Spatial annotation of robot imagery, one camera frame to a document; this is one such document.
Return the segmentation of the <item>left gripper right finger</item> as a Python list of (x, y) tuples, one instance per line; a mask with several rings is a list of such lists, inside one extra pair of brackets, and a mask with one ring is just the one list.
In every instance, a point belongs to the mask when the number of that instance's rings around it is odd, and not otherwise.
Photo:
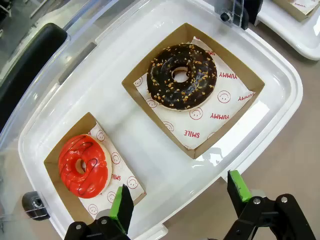
[(292, 194), (279, 195), (276, 200), (254, 196), (237, 170), (227, 173), (227, 192), (237, 220), (225, 235), (225, 240), (252, 240), (258, 228), (269, 228), (277, 240), (316, 238)]

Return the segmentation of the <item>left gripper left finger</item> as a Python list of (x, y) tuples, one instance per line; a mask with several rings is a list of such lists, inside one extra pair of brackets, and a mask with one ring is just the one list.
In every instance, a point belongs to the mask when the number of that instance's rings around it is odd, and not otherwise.
[(128, 240), (128, 230), (134, 210), (129, 188), (118, 188), (109, 215), (102, 216), (87, 225), (83, 221), (71, 223), (66, 240)]

